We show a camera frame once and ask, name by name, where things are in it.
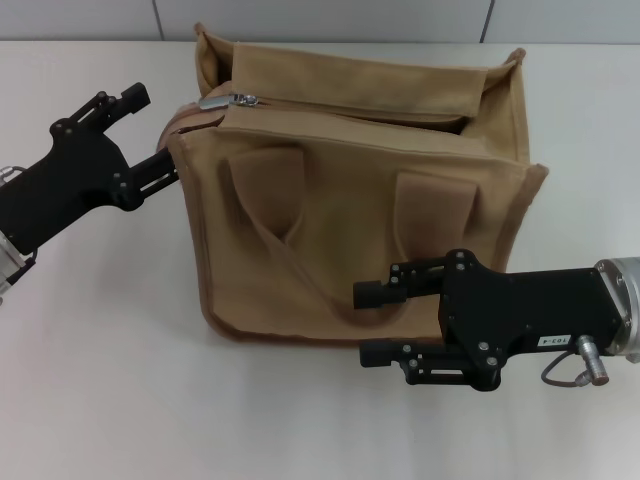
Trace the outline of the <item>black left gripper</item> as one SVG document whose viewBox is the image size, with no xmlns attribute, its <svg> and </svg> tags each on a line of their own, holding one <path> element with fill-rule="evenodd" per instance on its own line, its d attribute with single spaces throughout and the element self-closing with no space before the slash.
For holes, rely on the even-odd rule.
<svg viewBox="0 0 640 480">
<path fill-rule="evenodd" d="M 146 87 L 135 83 L 120 97 L 99 91 L 58 121 L 50 152 L 1 187 L 1 232 L 19 252 L 33 252 L 95 208 L 136 210 L 178 180 L 167 149 L 129 168 L 105 135 L 149 104 Z"/>
</svg>

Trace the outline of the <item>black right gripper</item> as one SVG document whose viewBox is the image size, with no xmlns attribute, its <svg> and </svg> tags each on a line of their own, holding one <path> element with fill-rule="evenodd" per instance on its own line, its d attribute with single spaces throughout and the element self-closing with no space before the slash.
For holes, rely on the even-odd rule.
<svg viewBox="0 0 640 480">
<path fill-rule="evenodd" d="M 396 362 L 409 385 L 493 391 L 511 357 L 566 351 L 583 358 L 593 385 L 609 380 L 602 359 L 623 319 L 593 267 L 508 274 L 486 268 L 468 250 L 454 250 L 439 258 L 394 263 L 386 283 L 353 284 L 355 309 L 429 296 L 441 296 L 443 337 L 458 347 L 361 342 L 362 367 Z"/>
</svg>

